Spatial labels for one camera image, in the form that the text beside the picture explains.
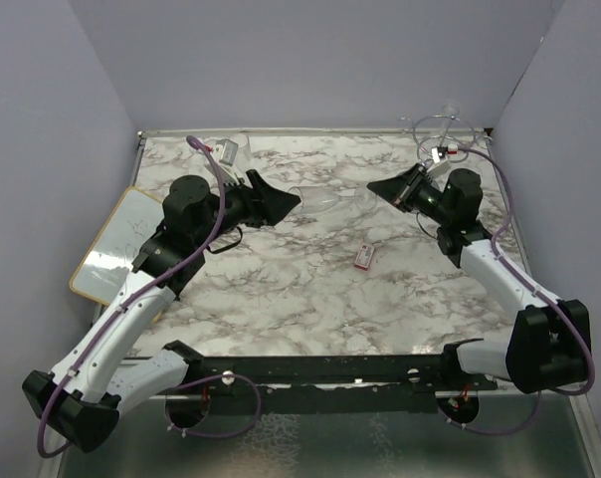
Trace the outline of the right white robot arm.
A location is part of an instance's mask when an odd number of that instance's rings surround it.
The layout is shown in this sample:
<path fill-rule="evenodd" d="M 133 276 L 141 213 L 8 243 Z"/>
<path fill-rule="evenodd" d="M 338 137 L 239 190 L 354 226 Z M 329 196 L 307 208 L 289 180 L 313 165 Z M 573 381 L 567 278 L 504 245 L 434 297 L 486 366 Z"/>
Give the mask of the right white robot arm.
<path fill-rule="evenodd" d="M 495 250 L 492 234 L 478 218 L 483 190 L 477 173 L 456 169 L 438 188 L 425 168 L 415 165 L 367 187 L 399 211 L 436 222 L 442 254 L 514 318 L 504 343 L 476 339 L 445 346 L 439 377 L 446 387 L 461 389 L 475 374 L 508 380 L 524 393 L 591 379 L 588 310 L 578 300 L 564 301 L 541 288 Z"/>

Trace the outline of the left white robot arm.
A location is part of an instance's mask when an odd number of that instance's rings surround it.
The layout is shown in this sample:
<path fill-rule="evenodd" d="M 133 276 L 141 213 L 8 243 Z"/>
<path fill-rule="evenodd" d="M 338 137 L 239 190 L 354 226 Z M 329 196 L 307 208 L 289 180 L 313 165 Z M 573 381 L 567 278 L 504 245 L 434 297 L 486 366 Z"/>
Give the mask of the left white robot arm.
<path fill-rule="evenodd" d="M 162 202 L 163 218 L 142 244 L 123 285 L 97 323 L 50 371 L 31 371 L 22 390 L 40 420 L 69 444 L 90 453 L 114 431 L 119 418 L 158 391 L 187 393 L 202 369 L 163 351 L 137 371 L 117 372 L 150 322 L 173 303 L 204 266 L 219 236 L 240 226 L 275 226 L 301 199 L 268 184 L 256 170 L 246 183 L 221 183 L 213 193 L 198 175 L 177 178 Z"/>

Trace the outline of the clear wine glass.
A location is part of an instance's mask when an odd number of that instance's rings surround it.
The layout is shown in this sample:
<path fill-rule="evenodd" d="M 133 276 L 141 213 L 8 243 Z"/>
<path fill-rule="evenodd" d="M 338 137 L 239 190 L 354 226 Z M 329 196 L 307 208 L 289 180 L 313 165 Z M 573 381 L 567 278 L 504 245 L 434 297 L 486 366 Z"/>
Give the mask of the clear wine glass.
<path fill-rule="evenodd" d="M 238 169 L 245 172 L 252 166 L 252 149 L 250 139 L 246 134 L 238 133 L 233 136 L 232 141 L 238 146 L 235 157 L 235 165 Z"/>
<path fill-rule="evenodd" d="M 442 106 L 441 115 L 443 118 L 440 127 L 441 136 L 445 136 L 448 133 L 455 118 L 460 114 L 461 109 L 462 105 L 455 100 L 447 100 Z"/>
<path fill-rule="evenodd" d="M 377 196 L 371 193 L 364 184 L 360 184 L 353 191 L 344 193 L 319 186 L 296 186 L 290 188 L 288 193 L 296 195 L 300 199 L 300 204 L 293 210 L 293 214 L 299 216 L 318 215 L 339 205 L 367 212 L 377 204 Z"/>

